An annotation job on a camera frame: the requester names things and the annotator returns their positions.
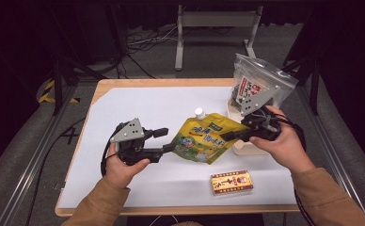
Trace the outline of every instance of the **person's left hand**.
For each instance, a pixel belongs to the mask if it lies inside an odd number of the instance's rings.
[[[108,156],[116,153],[116,144],[111,143],[109,146]],[[133,177],[146,168],[151,161],[143,159],[133,166],[127,166],[119,158],[113,155],[106,160],[105,179],[118,188],[125,188],[133,180]]]

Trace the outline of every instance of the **table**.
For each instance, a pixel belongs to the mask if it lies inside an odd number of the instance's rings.
[[[157,92],[156,90],[161,90],[162,94],[167,95],[160,95],[165,96],[164,98],[173,98],[172,93],[170,93],[171,90],[197,90],[198,93],[203,92],[209,92],[213,89],[220,92],[219,95],[215,95],[212,98],[209,98],[209,96],[206,96],[205,94],[203,99],[201,100],[208,100],[208,103],[203,103],[202,107],[204,109],[210,111],[215,111],[216,109],[221,109],[223,107],[226,108],[226,106],[215,106],[215,108],[212,107],[212,105],[215,105],[215,102],[225,102],[229,98],[229,91],[232,86],[232,78],[223,78],[223,79],[130,79],[130,80],[102,80],[99,82],[98,87],[96,88],[96,91],[94,93],[91,108],[88,112],[88,117],[85,121],[84,129],[82,132],[82,136],[80,136],[79,141],[77,143],[77,147],[75,149],[75,153],[71,162],[70,169],[68,171],[68,175],[66,178],[66,186],[65,189],[61,192],[59,196],[58,203],[56,205],[56,214],[62,217],[70,216],[75,206],[80,202],[84,196],[88,194],[91,187],[84,187],[84,186],[78,186],[79,189],[74,189],[71,192],[68,192],[68,182],[71,182],[73,180],[73,174],[74,171],[84,171],[87,168],[90,168],[91,165],[93,165],[94,170],[92,171],[86,171],[84,172],[85,178],[83,185],[86,185],[85,182],[90,178],[90,173],[93,173],[93,178],[91,182],[89,182],[89,185],[86,186],[94,186],[97,182],[96,180],[101,178],[100,174],[100,159],[102,156],[103,148],[100,148],[100,150],[95,153],[94,159],[92,157],[89,157],[84,163],[83,168],[73,167],[77,166],[76,162],[81,161],[79,160],[83,155],[82,152],[85,152],[86,149],[94,149],[92,147],[99,145],[100,147],[104,147],[105,142],[107,141],[109,136],[105,136],[102,139],[102,136],[96,137],[95,135],[92,136],[89,133],[89,130],[92,130],[93,127],[92,124],[93,121],[96,121],[96,118],[107,118],[103,116],[97,115],[97,110],[101,105],[107,105],[110,108],[115,107],[111,106],[111,104],[114,102],[111,98],[109,101],[109,95],[113,95],[114,92],[116,93],[125,93],[128,94],[129,91],[135,91],[135,90],[145,90],[148,95],[154,95],[152,92]],[[132,105],[132,108],[134,107],[141,107],[140,105]],[[173,137],[176,134],[176,128],[181,126],[183,124],[183,121],[185,121],[186,118],[178,117],[179,114],[188,114],[193,115],[193,111],[195,108],[191,108],[192,106],[186,107],[187,109],[178,109],[178,112],[176,110],[173,110],[175,107],[171,107],[168,114],[170,115],[176,115],[175,117],[175,124],[170,124],[169,126],[169,134],[171,137]],[[126,119],[132,119],[135,117],[135,114],[126,116]],[[161,121],[168,121],[167,117],[165,115],[159,116],[162,120]],[[147,129],[157,129],[153,126],[156,125],[154,123],[155,121],[148,120],[145,118],[145,115],[139,115],[138,117],[141,120],[142,126],[146,127]],[[122,118],[122,116],[115,119],[115,126],[116,121],[118,123],[125,121],[125,119]],[[107,123],[103,123],[101,125],[101,128],[104,130],[114,130],[113,124],[110,123],[110,128],[104,128],[107,126]],[[85,135],[89,136],[90,143],[92,144],[92,147],[87,147]],[[154,141],[152,144],[147,140],[146,147],[148,145],[154,145],[159,147],[161,143],[168,143],[169,140],[167,140],[167,137],[162,140],[161,137],[155,139],[157,141]],[[231,159],[238,159],[236,162],[231,162]],[[232,152],[226,152],[224,153],[219,159],[217,159],[212,165],[206,165],[203,163],[195,163],[187,160],[181,159],[179,156],[177,156],[174,153],[166,153],[161,158],[159,163],[156,164],[150,164],[143,172],[136,175],[136,177],[133,179],[132,183],[129,185],[129,187],[132,189],[132,192],[130,193],[129,199],[126,202],[126,205],[121,212],[124,216],[142,216],[142,215],[198,215],[198,214],[238,214],[238,213],[267,213],[267,212],[297,212],[298,208],[295,204],[294,200],[294,191],[293,191],[293,184],[292,180],[290,178],[290,172],[283,168],[282,166],[278,165],[274,162],[274,159],[270,155],[263,156],[263,157],[255,157],[252,159],[244,159],[242,156],[234,155]],[[221,196],[221,197],[214,197],[212,194],[212,191],[206,187],[209,185],[210,187],[210,174],[211,172],[225,172],[226,170],[231,170],[233,167],[242,167],[243,165],[248,163],[250,165],[249,167],[249,173],[251,173],[252,180],[254,182],[255,188],[252,190],[252,193],[244,195],[244,193],[240,194],[239,196]],[[185,175],[184,173],[177,173],[178,170],[176,169],[192,169],[197,170],[195,173],[190,174],[189,176]],[[176,178],[179,178],[177,180],[171,180],[168,179],[163,180],[160,176],[161,173],[165,173],[165,171],[170,171],[171,174],[176,175]],[[147,175],[156,175],[156,177],[152,176],[150,180],[148,180],[148,177],[142,176],[145,175],[143,173],[147,173]],[[194,186],[194,189],[197,191],[200,191],[200,195],[192,194],[190,197],[184,197],[184,195],[187,195],[186,193],[192,191],[190,190],[189,186],[186,189],[187,192],[179,191],[181,193],[178,194],[177,199],[175,196],[168,196],[168,193],[172,194],[174,191],[181,189],[182,183],[183,185],[192,185]],[[160,185],[156,186],[154,185],[154,182],[159,183]],[[275,186],[278,183],[284,184],[284,187],[279,188],[276,192]],[[153,197],[156,199],[156,189],[161,189],[160,192],[162,193],[162,196],[158,197],[159,202],[154,202],[151,200]],[[68,196],[75,195],[75,193],[83,192],[78,199],[75,200],[68,199]],[[150,192],[151,196],[145,196],[149,197],[147,201],[140,200],[139,202],[144,202],[143,206],[137,206],[137,202],[135,199],[139,199],[141,192]],[[254,204],[243,204],[238,203],[239,200],[250,199],[250,202],[253,202]],[[176,206],[175,200],[179,200],[178,204],[182,203],[180,206]]]

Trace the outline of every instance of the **clear plastic bag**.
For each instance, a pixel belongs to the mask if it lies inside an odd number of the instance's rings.
[[[241,110],[243,98],[279,86],[267,105],[279,108],[294,90],[298,80],[271,63],[243,55],[236,55],[230,104]]]

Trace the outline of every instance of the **black cable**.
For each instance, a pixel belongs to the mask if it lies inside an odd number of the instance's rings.
[[[151,77],[151,78],[155,78],[152,75],[150,75],[149,73],[147,73],[147,71],[145,71],[141,65],[139,65],[129,54],[127,55],[127,57],[129,57],[135,64],[136,66],[138,66],[138,68],[140,68],[142,70],[142,72],[144,72],[147,76]]]
[[[72,128],[74,125],[76,125],[77,123],[79,123],[80,121],[83,121],[85,118],[79,120],[79,121],[76,121],[75,123],[73,123],[71,126],[69,126],[65,131],[63,131],[57,138],[56,140],[54,140],[54,142],[51,144],[50,148],[48,148],[47,150],[47,153],[45,154],[42,162],[41,162],[41,165],[40,165],[40,171],[39,171],[39,177],[37,179],[37,182],[36,182],[36,187],[35,187],[35,191],[34,191],[34,195],[33,195],[33,200],[30,204],[30,210],[29,210],[29,213],[27,215],[27,220],[26,220],[26,226],[28,226],[30,224],[30,219],[32,217],[32,213],[33,213],[33,208],[34,208],[34,203],[36,201],[36,197],[37,197],[37,194],[38,194],[38,191],[39,191],[39,185],[40,185],[40,180],[41,180],[41,175],[42,175],[42,170],[44,169],[44,164],[45,164],[45,161],[47,160],[47,157],[48,157],[48,154],[50,153],[50,151],[53,149],[54,145],[56,144],[56,142],[63,136],[65,136]]]

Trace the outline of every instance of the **gray floor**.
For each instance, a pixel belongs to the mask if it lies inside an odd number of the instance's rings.
[[[300,28],[300,24],[260,27],[254,43],[257,57],[281,67]],[[147,52],[135,53],[132,57],[142,68],[156,77],[232,77],[235,54],[246,53],[242,43],[245,37],[246,32],[243,29],[232,29],[224,35],[209,30],[190,31],[184,39],[184,62],[180,72],[174,70],[176,51],[174,40],[159,44]],[[123,64],[129,78],[147,77],[129,58],[125,57]],[[113,71],[107,73],[106,76],[116,78],[117,74]],[[56,137],[75,121],[86,116],[95,86],[96,81],[92,78],[81,78],[81,82],[72,95],[75,98],[80,98],[80,103],[67,105],[49,143],[54,142]],[[38,96],[41,95],[41,92],[42,90],[38,90]],[[331,102],[324,86],[320,87],[318,106],[320,115],[316,119],[322,122],[325,132],[333,144],[333,149],[341,164],[344,165],[345,173],[350,178],[349,182],[353,184],[365,209],[365,155],[345,126],[344,121],[341,120],[339,112]],[[314,163],[335,175],[336,172],[330,167],[329,158],[325,154],[325,143],[317,132],[305,104],[303,104],[301,92],[295,90],[281,108],[306,131],[308,153]],[[32,155],[42,143],[41,138],[46,133],[46,128],[51,120],[54,119],[53,112],[54,104],[41,104],[40,108],[9,143],[1,157],[0,217]],[[80,133],[82,124],[80,122],[75,126],[76,133]],[[54,186],[65,179],[77,138],[75,137],[70,144],[68,141],[68,137],[60,138],[49,152],[40,178],[39,191],[34,203],[30,225],[60,225],[65,220],[55,214],[59,190],[54,189]],[[37,180],[38,174],[32,180],[20,206],[16,206],[17,211],[10,223],[11,225],[26,224]],[[283,214],[269,213],[264,214],[263,218],[266,226],[282,225]],[[125,225],[125,218],[119,218],[116,225]],[[299,213],[290,213],[287,217],[287,225],[306,225],[306,222]]]

